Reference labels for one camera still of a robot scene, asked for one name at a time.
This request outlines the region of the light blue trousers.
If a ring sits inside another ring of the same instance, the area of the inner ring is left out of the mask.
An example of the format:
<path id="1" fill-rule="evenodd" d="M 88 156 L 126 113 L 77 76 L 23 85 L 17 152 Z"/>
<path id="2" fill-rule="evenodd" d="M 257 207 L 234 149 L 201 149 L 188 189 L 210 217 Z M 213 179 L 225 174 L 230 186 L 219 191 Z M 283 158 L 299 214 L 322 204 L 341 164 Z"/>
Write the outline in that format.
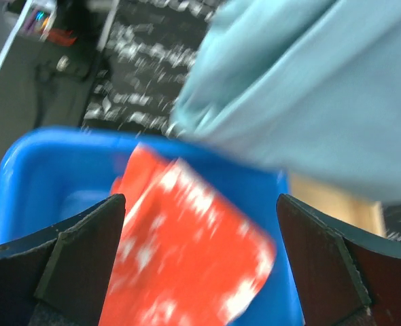
<path id="1" fill-rule="evenodd" d="M 227 1 L 171 112 L 182 137 L 401 202 L 401 1 Z"/>

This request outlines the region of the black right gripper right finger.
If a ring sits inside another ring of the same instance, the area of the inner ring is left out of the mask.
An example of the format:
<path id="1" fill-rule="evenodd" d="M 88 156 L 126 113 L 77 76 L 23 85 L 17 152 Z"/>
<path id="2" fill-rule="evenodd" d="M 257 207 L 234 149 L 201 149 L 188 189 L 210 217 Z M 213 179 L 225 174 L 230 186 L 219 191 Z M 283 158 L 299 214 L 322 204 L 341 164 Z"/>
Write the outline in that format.
<path id="1" fill-rule="evenodd" d="M 401 242 L 287 194 L 277 216 L 306 325 L 401 326 Z"/>

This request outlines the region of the red white patterned trousers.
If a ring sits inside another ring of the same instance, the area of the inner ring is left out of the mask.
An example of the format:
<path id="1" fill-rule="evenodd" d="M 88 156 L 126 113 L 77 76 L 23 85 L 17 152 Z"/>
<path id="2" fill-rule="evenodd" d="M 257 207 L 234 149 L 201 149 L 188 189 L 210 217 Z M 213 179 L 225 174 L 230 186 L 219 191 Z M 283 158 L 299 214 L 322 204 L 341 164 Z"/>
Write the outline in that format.
<path id="1" fill-rule="evenodd" d="M 126 215 L 101 325 L 227 325 L 266 283 L 271 237 L 182 159 L 139 145 L 111 191 Z"/>

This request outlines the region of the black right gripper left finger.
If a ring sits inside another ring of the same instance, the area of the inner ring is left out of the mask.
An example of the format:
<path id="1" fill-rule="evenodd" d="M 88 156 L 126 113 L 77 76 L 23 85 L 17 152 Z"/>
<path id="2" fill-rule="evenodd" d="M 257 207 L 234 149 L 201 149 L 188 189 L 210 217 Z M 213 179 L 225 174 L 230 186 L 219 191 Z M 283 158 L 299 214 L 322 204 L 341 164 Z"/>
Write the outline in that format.
<path id="1" fill-rule="evenodd" d="M 124 216 L 116 194 L 0 244 L 0 325 L 98 325 Z"/>

